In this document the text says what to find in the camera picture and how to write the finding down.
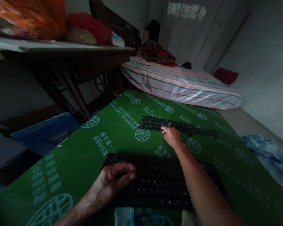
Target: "green board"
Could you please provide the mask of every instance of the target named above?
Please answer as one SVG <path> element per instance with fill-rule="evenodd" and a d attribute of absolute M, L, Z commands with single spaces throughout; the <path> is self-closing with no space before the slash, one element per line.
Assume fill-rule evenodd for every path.
<path fill-rule="evenodd" d="M 0 194 L 0 225 L 54 225 L 87 192 L 108 152 L 176 157 L 157 131 L 139 130 L 143 115 L 195 123 L 209 136 L 182 134 L 194 157 L 213 163 L 236 213 L 246 225 L 283 225 L 283 190 L 218 112 L 128 90 Z M 180 225 L 182 211 L 159 213 L 158 225 Z M 99 225 L 114 225 L 114 208 L 98 213 Z"/>

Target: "hand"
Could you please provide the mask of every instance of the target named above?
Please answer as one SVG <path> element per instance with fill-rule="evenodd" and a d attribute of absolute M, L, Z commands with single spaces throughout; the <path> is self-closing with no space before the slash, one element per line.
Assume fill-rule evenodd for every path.
<path fill-rule="evenodd" d="M 114 165 L 105 166 L 89 191 L 81 199 L 83 205 L 92 207 L 90 210 L 93 214 L 107 205 L 114 196 L 133 179 L 136 178 L 135 166 L 129 162 L 118 162 Z M 115 180 L 117 174 L 127 172 L 120 179 Z"/>
<path fill-rule="evenodd" d="M 175 148 L 181 142 L 180 132 L 175 128 L 162 126 L 162 133 L 164 134 L 164 139 L 172 147 Z"/>

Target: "bed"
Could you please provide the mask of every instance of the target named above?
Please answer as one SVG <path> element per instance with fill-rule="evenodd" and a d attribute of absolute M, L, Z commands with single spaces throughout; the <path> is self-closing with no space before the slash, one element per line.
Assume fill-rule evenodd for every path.
<path fill-rule="evenodd" d="M 122 74 L 138 89 L 180 103 L 231 109 L 242 102 L 240 93 L 203 71 L 163 66 L 136 56 L 122 64 Z"/>

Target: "table top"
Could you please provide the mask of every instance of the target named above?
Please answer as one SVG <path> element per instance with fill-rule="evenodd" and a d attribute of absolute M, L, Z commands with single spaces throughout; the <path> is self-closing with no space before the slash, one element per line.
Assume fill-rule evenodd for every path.
<path fill-rule="evenodd" d="M 283 190 L 222 115 L 128 90 L 0 193 L 0 225 L 54 225 L 87 192 L 108 152 L 176 157 L 157 131 L 139 130 L 143 115 L 197 124 L 218 132 L 182 133 L 193 156 L 213 163 L 233 208 L 246 225 L 283 225 Z M 140 209 L 180 225 L 182 211 Z M 114 225 L 114 208 L 98 213 L 98 225 Z"/>
<path fill-rule="evenodd" d="M 124 48 L 111 45 L 90 46 L 63 41 L 29 41 L 0 36 L 0 59 L 83 57 L 134 52 L 134 48 L 126 46 Z"/>

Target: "gray floor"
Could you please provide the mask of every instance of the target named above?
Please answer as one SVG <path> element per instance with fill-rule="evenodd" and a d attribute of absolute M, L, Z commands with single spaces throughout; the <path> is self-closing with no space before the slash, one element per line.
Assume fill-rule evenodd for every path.
<path fill-rule="evenodd" d="M 261 134 L 265 138 L 274 141 L 281 149 L 283 149 L 282 140 L 245 113 L 241 108 L 218 110 L 218 112 L 223 115 L 239 136 Z"/>

